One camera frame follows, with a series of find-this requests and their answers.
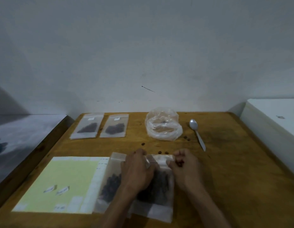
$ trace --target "spoon bowl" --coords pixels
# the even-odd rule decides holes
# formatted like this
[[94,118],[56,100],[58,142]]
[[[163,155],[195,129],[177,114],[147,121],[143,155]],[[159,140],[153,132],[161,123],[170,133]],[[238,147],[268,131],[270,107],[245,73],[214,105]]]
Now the spoon bowl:
[[198,129],[198,123],[194,119],[190,119],[189,126],[190,126],[190,128],[192,130],[197,130]]

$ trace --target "person's left hand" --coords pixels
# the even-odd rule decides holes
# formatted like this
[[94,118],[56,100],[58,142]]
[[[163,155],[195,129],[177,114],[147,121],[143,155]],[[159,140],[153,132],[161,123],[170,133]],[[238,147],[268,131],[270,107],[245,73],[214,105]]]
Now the person's left hand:
[[146,155],[145,150],[137,149],[134,153],[127,155],[126,161],[121,163],[121,187],[125,188],[133,197],[145,190],[153,178],[155,166],[150,165],[147,169],[144,155]]

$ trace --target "spoon handle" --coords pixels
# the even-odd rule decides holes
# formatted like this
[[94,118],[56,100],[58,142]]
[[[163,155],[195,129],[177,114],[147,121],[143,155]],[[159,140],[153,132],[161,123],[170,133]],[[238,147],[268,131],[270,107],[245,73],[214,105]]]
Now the spoon handle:
[[200,134],[198,133],[198,131],[197,131],[197,130],[195,130],[195,132],[196,132],[196,134],[197,134],[197,136],[198,136],[199,143],[200,143],[200,145],[201,145],[202,149],[203,149],[204,151],[206,151],[206,146],[205,146],[205,144],[204,144],[204,142],[203,142],[202,138],[200,137]]

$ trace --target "white foam box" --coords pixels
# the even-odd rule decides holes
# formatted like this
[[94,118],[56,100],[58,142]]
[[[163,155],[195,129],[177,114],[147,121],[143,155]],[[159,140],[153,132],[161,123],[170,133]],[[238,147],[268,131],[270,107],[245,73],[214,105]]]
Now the white foam box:
[[294,99],[249,99],[240,119],[294,173]]

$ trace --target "forearm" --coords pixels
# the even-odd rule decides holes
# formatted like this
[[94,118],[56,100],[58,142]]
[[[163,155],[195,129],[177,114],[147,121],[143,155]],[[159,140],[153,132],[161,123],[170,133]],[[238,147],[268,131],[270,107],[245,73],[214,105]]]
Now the forearm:
[[97,228],[117,228],[122,227],[127,212],[130,208],[132,201],[134,200],[133,195],[123,188],[119,187],[114,199],[110,203],[109,207],[105,211],[97,224]]
[[204,188],[191,191],[188,196],[198,211],[205,228],[230,228],[229,222]]

